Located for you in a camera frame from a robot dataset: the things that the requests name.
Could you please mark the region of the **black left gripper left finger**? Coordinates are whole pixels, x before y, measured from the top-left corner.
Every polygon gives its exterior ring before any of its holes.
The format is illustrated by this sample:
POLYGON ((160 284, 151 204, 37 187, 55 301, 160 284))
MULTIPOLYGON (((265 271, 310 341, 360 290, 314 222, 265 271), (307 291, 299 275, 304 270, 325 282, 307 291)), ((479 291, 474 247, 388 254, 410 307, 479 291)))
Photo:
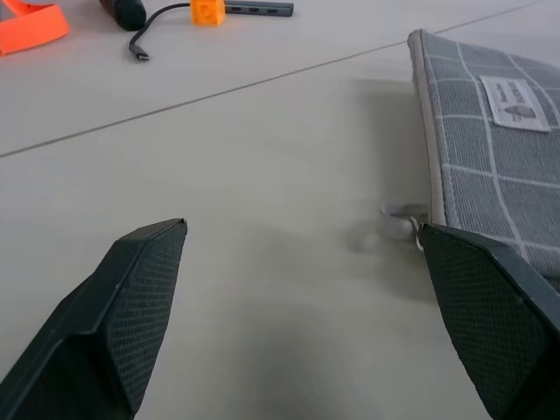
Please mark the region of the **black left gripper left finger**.
POLYGON ((0 381, 0 420, 134 420, 172 310, 188 229, 160 221, 113 243, 0 381))

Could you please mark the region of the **orange plastic block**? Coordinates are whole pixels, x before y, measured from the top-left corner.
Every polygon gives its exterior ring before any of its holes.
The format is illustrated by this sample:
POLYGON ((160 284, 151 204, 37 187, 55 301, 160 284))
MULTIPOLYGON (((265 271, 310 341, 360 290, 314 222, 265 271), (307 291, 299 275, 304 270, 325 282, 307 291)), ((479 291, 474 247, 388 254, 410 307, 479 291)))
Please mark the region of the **orange plastic block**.
POLYGON ((192 23, 200 26, 219 26, 226 17, 224 0, 191 0, 192 23))

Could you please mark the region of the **polka dot pencil pouch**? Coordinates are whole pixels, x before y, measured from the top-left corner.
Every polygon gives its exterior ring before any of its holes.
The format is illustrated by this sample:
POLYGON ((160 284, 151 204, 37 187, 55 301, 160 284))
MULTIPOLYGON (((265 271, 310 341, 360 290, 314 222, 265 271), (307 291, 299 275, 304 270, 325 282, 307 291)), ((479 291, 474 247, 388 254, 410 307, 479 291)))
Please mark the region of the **polka dot pencil pouch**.
POLYGON ((431 222, 512 247, 560 293, 560 65, 425 30, 408 38, 430 199, 384 205, 412 241, 431 222))

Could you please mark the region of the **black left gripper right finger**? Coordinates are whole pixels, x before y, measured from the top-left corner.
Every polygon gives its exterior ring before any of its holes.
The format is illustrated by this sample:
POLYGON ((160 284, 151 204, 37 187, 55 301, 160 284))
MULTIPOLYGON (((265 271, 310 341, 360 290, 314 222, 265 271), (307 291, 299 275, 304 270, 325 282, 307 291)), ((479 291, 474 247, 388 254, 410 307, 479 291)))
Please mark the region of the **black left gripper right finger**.
POLYGON ((560 292, 501 241, 423 224, 445 328, 492 420, 560 420, 560 292))

